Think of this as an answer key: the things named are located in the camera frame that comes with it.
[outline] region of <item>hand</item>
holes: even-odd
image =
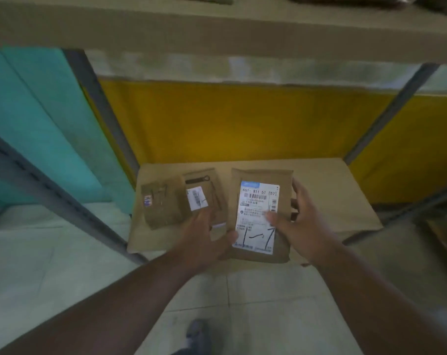
[[[220,239],[212,241],[210,223],[213,215],[213,210],[206,207],[186,221],[183,225],[183,237],[173,249],[182,257],[185,265],[196,273],[215,262],[238,238],[236,231],[230,231]]]
[[[309,192],[297,180],[292,179],[292,188],[297,199],[291,199],[291,206],[298,210],[295,222],[290,222],[274,212],[267,212],[266,219],[281,233],[285,234],[294,249],[310,263],[323,256],[335,235],[322,219],[310,199]]]

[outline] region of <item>gray metal post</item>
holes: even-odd
[[[394,118],[401,108],[420,89],[430,76],[440,67],[436,63],[422,64],[412,78],[394,97],[391,103],[381,113],[368,130],[362,135],[354,147],[345,156],[344,161],[350,164],[365,149],[373,138]]]
[[[147,262],[144,256],[129,254],[125,240],[1,138],[0,179],[32,195],[46,208],[132,262]]]
[[[410,204],[409,206],[395,212],[394,214],[386,217],[385,219],[381,219],[381,222],[384,225],[384,229],[387,227],[391,227],[398,222],[406,219],[413,218],[421,213],[433,208],[435,205],[446,202],[447,201],[447,187],[443,188],[437,193],[434,193],[428,197],[425,197],[419,202]],[[368,237],[373,236],[379,231],[361,231],[352,235],[350,238],[346,238],[343,241],[345,245],[353,245],[356,244]]]
[[[137,177],[140,164],[138,163],[133,150],[125,137],[125,134],[123,133],[123,130],[115,117],[115,113],[108,102],[107,96],[105,96],[92,65],[90,65],[87,55],[83,50],[64,49],[63,53],[67,59],[67,62],[71,66],[74,75],[78,79],[79,83],[86,89],[98,112],[102,116],[105,125],[107,125],[110,133],[112,133],[112,136],[123,153],[127,164],[133,171],[135,177]]]

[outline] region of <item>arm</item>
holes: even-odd
[[[201,211],[174,249],[34,328],[0,355],[134,354],[176,292],[235,242],[236,232],[211,241],[210,218],[208,208]]]
[[[294,180],[293,187],[297,220],[266,217],[317,268],[363,353],[447,354],[435,321],[336,239],[303,186]]]

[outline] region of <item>blue label strip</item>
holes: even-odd
[[[242,187],[251,187],[251,188],[259,188],[258,182],[247,182],[247,181],[241,181]]]

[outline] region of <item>tile floor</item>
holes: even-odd
[[[110,207],[91,209],[127,238],[129,217]],[[447,277],[409,223],[357,251],[422,306],[447,308]],[[396,266],[403,271],[394,271]],[[0,348],[134,268],[38,207],[13,209],[0,219]],[[137,354],[168,355],[183,347],[185,329],[195,318],[208,319],[216,354],[361,354],[311,267],[213,269],[198,275],[169,303]]]

